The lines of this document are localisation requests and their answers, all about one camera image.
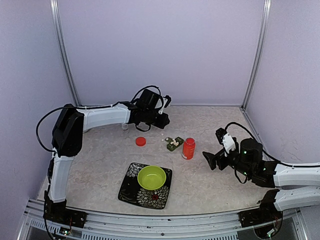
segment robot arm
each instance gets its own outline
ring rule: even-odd
[[[163,129],[170,123],[169,116],[163,113],[171,101],[165,97],[144,89],[141,96],[131,102],[119,102],[110,106],[74,107],[65,105],[52,130],[52,160],[48,168],[48,191],[44,194],[46,209],[44,217],[59,223],[66,223],[70,219],[84,219],[84,213],[66,211],[66,189],[69,171],[75,156],[82,148],[83,132],[111,124],[145,123]]]
[[[258,209],[239,213],[243,227],[262,224],[281,217],[280,212],[298,207],[320,204],[320,163],[290,164],[280,161],[263,160],[263,146],[255,139],[241,141],[240,147],[235,137],[223,128],[216,131],[219,143],[223,146],[217,154],[203,152],[211,170],[217,165],[220,170],[230,166],[263,188],[284,186],[305,186],[290,190],[269,190]]]

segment black floral plate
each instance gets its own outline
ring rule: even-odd
[[[123,179],[118,199],[129,204],[149,209],[164,209],[168,200],[172,170],[162,167],[166,174],[166,180],[162,187],[157,190],[146,190],[138,183],[138,173],[147,164],[133,162]]]

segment black cable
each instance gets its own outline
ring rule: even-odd
[[[145,89],[148,89],[148,88],[155,88],[155,89],[158,90],[159,95],[160,95],[160,100],[161,100],[162,106],[159,107],[159,108],[156,108],[155,110],[160,110],[160,109],[164,106],[164,99],[163,99],[163,97],[161,96],[160,88],[157,87],[157,86],[155,86],[155,85],[149,85],[149,86],[145,86],[145,87],[141,88],[141,89],[134,95],[134,97],[133,97],[132,100],[131,100],[131,103],[137,101],[137,100],[135,99],[136,96],[137,96],[141,91],[143,91],[143,90],[145,90]],[[47,147],[42,143],[42,141],[40,140],[40,137],[39,137],[39,126],[40,126],[40,124],[42,123],[42,121],[43,121],[44,119],[46,119],[49,115],[53,114],[53,113],[56,112],[56,111],[62,110],[62,109],[80,109],[80,110],[105,109],[105,108],[114,107],[114,106],[116,106],[116,105],[118,105],[118,104],[122,104],[122,103],[124,103],[124,102],[123,102],[123,101],[118,101],[118,102],[116,102],[116,103],[113,104],[113,105],[103,105],[103,106],[61,106],[61,107],[58,107],[58,108],[56,108],[56,109],[53,109],[52,111],[50,111],[50,112],[48,112],[46,115],[44,115],[44,116],[40,119],[40,121],[37,123],[37,125],[36,125],[36,127],[35,127],[36,139],[38,140],[39,144],[41,145],[41,147],[42,147],[44,150],[46,150],[47,152],[50,152],[50,153],[54,153],[55,151],[52,150],[52,149],[47,148]],[[147,131],[142,130],[142,129],[138,128],[138,127],[136,127],[136,129],[138,129],[139,131],[142,131],[142,132],[147,132]]]
[[[134,97],[132,98],[132,100],[130,101],[131,103],[136,99],[136,96],[138,96],[139,93],[141,93],[143,90],[145,89],[149,89],[149,88],[155,88],[158,90],[159,92],[159,95],[161,96],[161,91],[160,91],[160,88],[156,85],[148,85],[148,86],[145,86],[143,88],[141,88],[139,91],[136,92],[136,94],[134,95]]]
[[[61,107],[58,107],[56,109],[53,109],[52,111],[48,112],[46,115],[44,115],[40,121],[37,123],[36,127],[35,127],[35,135],[36,135],[36,139],[38,140],[39,144],[41,145],[41,147],[43,147],[44,150],[50,152],[50,153],[54,153],[55,151],[52,150],[52,149],[49,149],[47,148],[40,140],[40,137],[39,137],[39,126],[40,124],[42,123],[42,121],[47,118],[50,114],[53,114],[54,112],[56,111],[59,111],[59,110],[62,110],[62,109],[74,109],[74,108],[77,108],[77,107],[74,107],[74,106],[61,106]]]
[[[240,180],[238,174],[237,174],[237,170],[236,170],[236,169],[234,169],[234,175],[235,175],[236,179],[238,179],[239,183],[241,183],[241,184],[245,184],[245,183],[248,181],[248,177],[245,176],[245,180],[242,182],[242,181]]]
[[[284,212],[282,211],[281,212],[281,222],[280,222],[280,226],[279,226],[279,228],[276,230],[276,232],[272,235],[272,237],[274,237],[275,235],[277,235],[279,232],[280,232],[280,229],[281,229],[281,227],[282,227],[282,225],[283,225],[283,222],[284,222]]]
[[[148,126],[149,126],[149,128],[147,129],[147,130],[143,130],[143,129],[141,129],[141,128],[139,128],[138,127],[138,125],[135,125],[135,128],[137,129],[137,130],[139,130],[140,132],[148,132],[149,130],[150,130],[150,128],[151,128],[151,125],[150,124],[148,124]]]
[[[225,126],[224,130],[227,131],[227,128],[228,128],[230,125],[237,125],[237,126],[241,127],[242,129],[244,129],[244,130],[250,135],[250,137],[251,137],[253,140],[256,140],[256,138],[253,136],[253,134],[252,134],[245,126],[243,126],[243,125],[241,125],[240,123],[237,123],[237,122],[235,122],[235,121],[229,122],[229,123]],[[271,155],[270,155],[269,153],[267,153],[265,150],[262,150],[262,151],[263,151],[263,153],[264,153],[265,155],[267,155],[269,158],[271,158],[272,160],[274,160],[274,161],[277,162],[278,164],[281,164],[281,165],[286,166],[286,167],[290,167],[290,168],[319,168],[319,167],[320,167],[320,165],[302,165],[302,166],[300,166],[300,165],[287,164],[287,163],[281,162],[279,159],[275,158],[274,156],[271,156]]]
[[[53,109],[52,111],[48,112],[46,115],[44,115],[40,121],[37,123],[36,127],[35,127],[35,135],[36,135],[36,139],[38,140],[39,144],[41,145],[41,147],[43,147],[44,150],[46,150],[47,152],[50,153],[54,153],[55,151],[52,149],[47,148],[40,140],[39,137],[39,126],[42,123],[42,121],[44,119],[46,119],[49,115],[53,114],[56,111],[62,110],[62,109],[80,109],[80,110],[90,110],[90,109],[105,109],[105,108],[111,108],[114,107],[118,104],[122,103],[121,101],[116,102],[113,105],[105,105],[105,106],[61,106],[58,107],[56,109]]]
[[[145,86],[143,88],[141,88],[135,95],[134,97],[132,98],[132,100],[130,101],[130,103],[134,104],[138,99],[136,98],[138,96],[139,93],[141,93],[143,90],[145,89],[149,89],[149,88],[155,88],[158,90],[159,92],[159,96],[160,96],[160,101],[161,101],[161,107],[158,107],[158,108],[155,108],[154,110],[160,110],[162,109],[162,107],[164,106],[165,102],[164,102],[164,98],[162,97],[161,95],[161,91],[160,91],[160,88],[156,85],[148,85],[148,86]]]
[[[46,190],[47,194],[49,194],[49,190],[50,190],[50,184],[48,185],[48,189]],[[48,225],[47,225],[47,220],[46,220],[46,218],[45,218],[46,205],[47,205],[46,193],[44,193],[44,205],[43,205],[44,226],[45,226],[46,232],[48,233],[49,238],[50,238],[51,240],[55,240],[55,237],[53,237],[52,234],[51,234],[51,232],[49,232]]]

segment metal base rail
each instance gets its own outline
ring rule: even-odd
[[[29,200],[18,240],[26,239],[26,229],[30,227],[45,231],[43,208],[43,201]],[[88,215],[84,228],[72,227],[71,235],[68,237],[75,240],[237,240],[238,231],[253,228],[241,227],[238,217],[240,211],[242,210],[197,215],[149,216],[86,210]],[[284,213],[284,218],[295,216],[295,209]],[[69,228],[51,221],[47,221],[47,224],[52,233],[58,233],[61,227]]]

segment white flower pattern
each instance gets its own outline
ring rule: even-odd
[[[166,202],[169,195],[169,188],[162,186],[157,190],[146,190],[141,188],[137,194],[138,203],[147,208],[163,209],[166,206]]]
[[[128,177],[134,178],[138,176],[138,173],[141,169],[143,169],[146,165],[142,163],[132,163],[126,172]]]

